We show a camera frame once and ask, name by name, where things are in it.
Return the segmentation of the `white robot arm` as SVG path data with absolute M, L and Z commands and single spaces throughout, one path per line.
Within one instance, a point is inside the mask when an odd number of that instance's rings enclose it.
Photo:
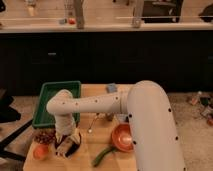
M 83 98 L 71 98 L 61 90 L 47 102 L 46 109 L 54 116 L 127 114 L 137 171 L 186 171 L 168 96 L 153 81 L 140 81 L 128 91 Z

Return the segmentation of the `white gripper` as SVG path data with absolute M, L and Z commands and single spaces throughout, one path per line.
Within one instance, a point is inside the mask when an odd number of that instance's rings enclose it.
M 59 115 L 55 117 L 56 133 L 59 135 L 71 135 L 71 140 L 81 143 L 80 131 L 76 128 L 75 119 L 71 114 Z

